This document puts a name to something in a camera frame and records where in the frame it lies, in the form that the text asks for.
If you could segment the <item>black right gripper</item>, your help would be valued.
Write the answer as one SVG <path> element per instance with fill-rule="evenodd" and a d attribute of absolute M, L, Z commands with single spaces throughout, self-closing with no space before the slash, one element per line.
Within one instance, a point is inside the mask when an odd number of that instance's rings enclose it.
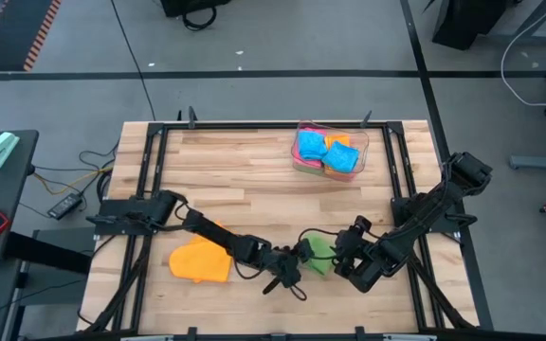
<path fill-rule="evenodd" d="M 347 278 L 361 293 L 369 292 L 383 275 L 384 259 L 379 245 L 363 237 L 371 227 L 368 219 L 358 215 L 348 230 L 338 232 L 335 240 L 336 254 L 346 258 L 333 260 L 334 272 Z"/>

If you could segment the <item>black cabinet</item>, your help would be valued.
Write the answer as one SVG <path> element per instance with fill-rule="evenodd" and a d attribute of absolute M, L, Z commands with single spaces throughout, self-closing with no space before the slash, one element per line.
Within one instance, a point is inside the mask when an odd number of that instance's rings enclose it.
<path fill-rule="evenodd" d="M 507 0 L 441 0 L 432 42 L 467 50 L 479 35 L 486 35 L 507 8 Z"/>

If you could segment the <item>black equipment box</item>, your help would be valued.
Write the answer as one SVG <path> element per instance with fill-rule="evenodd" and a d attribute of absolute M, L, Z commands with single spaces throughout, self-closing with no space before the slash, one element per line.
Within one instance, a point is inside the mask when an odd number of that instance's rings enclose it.
<path fill-rule="evenodd" d="M 158 0 L 167 17 L 177 17 L 202 9 L 216 8 L 232 0 Z"/>

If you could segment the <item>black mat with orange stripes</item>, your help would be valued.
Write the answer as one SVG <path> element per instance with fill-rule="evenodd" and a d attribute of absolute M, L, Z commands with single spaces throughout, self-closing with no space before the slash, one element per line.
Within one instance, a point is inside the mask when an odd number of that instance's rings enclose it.
<path fill-rule="evenodd" d="M 0 72 L 37 63 L 63 0 L 0 0 Z"/>

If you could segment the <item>gray desk foot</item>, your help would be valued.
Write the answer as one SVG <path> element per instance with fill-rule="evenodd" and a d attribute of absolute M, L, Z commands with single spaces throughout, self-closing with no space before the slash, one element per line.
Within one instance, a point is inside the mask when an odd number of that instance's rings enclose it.
<path fill-rule="evenodd" d="M 546 156 L 516 156 L 509 157 L 509 166 L 516 170 L 519 168 L 546 170 Z"/>

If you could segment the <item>gray desk leg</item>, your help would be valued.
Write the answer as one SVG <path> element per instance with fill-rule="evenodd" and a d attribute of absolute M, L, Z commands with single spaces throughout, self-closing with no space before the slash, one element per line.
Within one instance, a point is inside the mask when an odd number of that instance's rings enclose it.
<path fill-rule="evenodd" d="M 516 39 L 518 42 L 523 41 L 526 43 L 546 43 L 546 31 L 540 29 L 540 27 L 545 22 L 546 0 L 541 0 L 540 4 L 514 31 L 491 32 L 486 34 L 485 37 L 496 41 L 504 41 L 508 43 L 510 43 L 514 39 Z"/>

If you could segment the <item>blue microfiber towel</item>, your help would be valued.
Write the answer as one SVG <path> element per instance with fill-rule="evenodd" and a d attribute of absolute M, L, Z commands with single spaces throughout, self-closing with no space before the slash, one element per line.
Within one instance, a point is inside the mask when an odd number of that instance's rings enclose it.
<path fill-rule="evenodd" d="M 298 150 L 300 157 L 305 160 L 320 160 L 328 153 L 325 135 L 314 131 L 300 131 Z"/>
<path fill-rule="evenodd" d="M 358 149 L 336 141 L 322 157 L 321 162 L 334 171 L 350 173 L 354 170 L 358 158 Z"/>

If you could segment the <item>clear plastic bin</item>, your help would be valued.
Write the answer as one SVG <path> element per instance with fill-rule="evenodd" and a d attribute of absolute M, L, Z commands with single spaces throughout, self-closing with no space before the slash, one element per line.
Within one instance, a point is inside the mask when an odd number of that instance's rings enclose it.
<path fill-rule="evenodd" d="M 313 129 L 322 130 L 322 131 L 324 131 L 326 133 L 326 135 L 348 135 L 350 137 L 350 145 L 349 146 L 359 150 L 359 158 L 358 158 L 357 164 L 355 165 L 354 170 L 352 172 L 350 172 L 350 173 L 354 173 L 355 176 L 357 176 L 359 173 L 361 173 L 364 170 L 365 164 L 366 164 L 367 151 L 368 151 L 368 148 L 369 148 L 370 139 L 369 139 L 368 135 L 363 130 L 356 130 L 356 131 L 342 130 L 342 129 L 339 129 L 339 128 L 332 128 L 331 126 L 328 126 L 328 125 L 318 124 L 318 123 L 315 123 L 313 121 L 301 121 L 298 124 L 298 128 L 297 128 L 297 131 L 296 131 L 296 134 L 295 134 L 294 142 L 293 142 L 293 145 L 292 145 L 292 148 L 291 148 L 291 155 L 292 155 L 292 159 L 293 159 L 293 167 L 295 165 L 298 165 L 294 161 L 294 157 L 293 157 L 294 143 L 296 141 L 298 131 L 300 129 L 305 129 L 305 128 L 313 128 Z"/>

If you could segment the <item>orange microfiber towel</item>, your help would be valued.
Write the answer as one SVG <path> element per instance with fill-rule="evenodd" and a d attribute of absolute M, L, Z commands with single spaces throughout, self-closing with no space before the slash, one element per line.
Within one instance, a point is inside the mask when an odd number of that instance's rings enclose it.
<path fill-rule="evenodd" d="M 194 283 L 227 282 L 231 264 L 232 257 L 224 247 L 199 235 L 175 248 L 169 256 L 172 274 Z"/>
<path fill-rule="evenodd" d="M 350 137 L 348 135 L 326 135 L 325 138 L 324 138 L 324 141 L 325 141 L 325 144 L 326 144 L 326 148 L 328 150 L 331 149 L 331 147 L 334 145 L 335 142 L 339 142 L 343 145 L 346 145 L 346 146 L 349 146 L 350 145 Z M 332 172 L 338 172 L 336 170 L 334 170 L 333 168 L 327 166 L 327 165 L 324 165 L 324 173 L 331 177 L 330 174 Z"/>

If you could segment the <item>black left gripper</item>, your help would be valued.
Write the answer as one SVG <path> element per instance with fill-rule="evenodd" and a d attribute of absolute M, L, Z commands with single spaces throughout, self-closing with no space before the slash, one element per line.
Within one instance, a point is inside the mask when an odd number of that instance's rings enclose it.
<path fill-rule="evenodd" d="M 296 289 L 301 280 L 302 264 L 313 257 L 314 253 L 307 240 L 301 240 L 293 247 L 271 248 L 266 245 L 261 248 L 257 252 L 254 265 L 258 265 L 259 270 L 268 271 L 273 276 L 263 289 L 263 294 L 269 294 L 280 284 L 286 289 Z"/>

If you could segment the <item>black power adapter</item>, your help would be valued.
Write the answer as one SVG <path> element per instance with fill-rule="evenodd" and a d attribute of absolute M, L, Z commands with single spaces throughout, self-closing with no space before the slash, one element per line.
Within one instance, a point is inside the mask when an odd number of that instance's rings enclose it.
<path fill-rule="evenodd" d="M 60 202 L 53 206 L 48 212 L 49 218 L 60 221 L 64 216 L 73 211 L 82 203 L 82 197 L 75 193 L 66 195 Z"/>

